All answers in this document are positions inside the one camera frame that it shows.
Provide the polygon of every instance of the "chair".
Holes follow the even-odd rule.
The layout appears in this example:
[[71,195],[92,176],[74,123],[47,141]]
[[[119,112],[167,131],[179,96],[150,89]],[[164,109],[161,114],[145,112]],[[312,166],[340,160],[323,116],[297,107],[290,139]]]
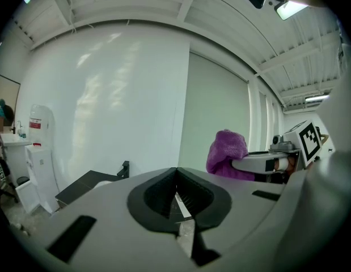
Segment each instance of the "chair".
[[7,191],[5,191],[5,189],[10,186],[13,188],[13,190],[15,190],[14,185],[8,181],[7,177],[10,175],[10,170],[6,164],[6,162],[0,158],[0,199],[1,199],[1,195],[5,194],[8,197],[11,197],[14,199],[14,201],[17,203],[18,199],[16,198],[16,196],[14,194],[11,194]]

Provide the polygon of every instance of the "black slot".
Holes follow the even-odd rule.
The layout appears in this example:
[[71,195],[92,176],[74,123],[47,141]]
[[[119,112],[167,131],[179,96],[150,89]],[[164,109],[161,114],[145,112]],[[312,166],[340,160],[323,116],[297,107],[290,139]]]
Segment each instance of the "black slot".
[[81,215],[48,248],[48,252],[63,262],[68,262],[95,222],[96,219],[91,216]]
[[171,203],[176,192],[200,232],[219,226],[231,209],[231,197],[223,188],[182,168],[170,168],[130,192],[129,212],[150,231],[178,235],[179,229],[170,221]]
[[192,259],[198,266],[203,266],[217,259],[221,255],[216,251],[207,249],[201,233],[199,230],[195,229],[194,231],[194,241],[193,241],[193,249],[192,249]]
[[266,160],[265,171],[273,171],[275,169],[275,159]]
[[249,152],[248,155],[257,155],[257,154],[267,154],[268,151],[255,151],[255,152]]
[[129,163],[129,161],[124,161],[122,166],[123,166],[123,169],[117,173],[117,176],[122,177],[124,179],[125,178],[128,179],[130,177],[130,163]]
[[256,190],[252,193],[254,196],[270,199],[271,201],[278,201],[280,198],[279,194],[264,192],[262,190]]

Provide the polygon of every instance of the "black table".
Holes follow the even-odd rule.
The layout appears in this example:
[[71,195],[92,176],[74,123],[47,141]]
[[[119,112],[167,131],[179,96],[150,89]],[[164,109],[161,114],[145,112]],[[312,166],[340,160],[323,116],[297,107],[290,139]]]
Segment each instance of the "black table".
[[58,193],[56,199],[59,206],[63,208],[89,192],[101,181],[118,181],[123,179],[123,177],[118,177],[116,175],[108,175],[106,173],[91,170]]

